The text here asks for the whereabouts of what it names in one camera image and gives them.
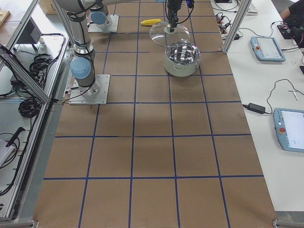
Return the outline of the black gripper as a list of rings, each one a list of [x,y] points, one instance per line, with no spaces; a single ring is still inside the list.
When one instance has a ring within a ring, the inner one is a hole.
[[[167,0],[167,15],[168,15],[168,22],[170,26],[170,32],[174,32],[175,28],[177,27],[178,23],[178,16],[177,13],[181,9],[182,0]]]

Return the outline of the person forearm dark sleeve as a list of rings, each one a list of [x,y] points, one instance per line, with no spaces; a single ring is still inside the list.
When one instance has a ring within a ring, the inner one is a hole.
[[[299,0],[280,13],[286,23],[301,24],[304,21],[304,0]]]

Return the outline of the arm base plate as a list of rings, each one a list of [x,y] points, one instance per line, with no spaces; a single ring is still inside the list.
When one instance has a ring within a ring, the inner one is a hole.
[[[73,87],[77,89],[71,91],[70,105],[105,105],[107,103],[110,75],[95,75],[95,83],[87,91],[87,88],[78,85],[74,80]]]
[[[116,33],[118,29],[119,15],[105,16],[104,14],[91,14],[89,33]]]

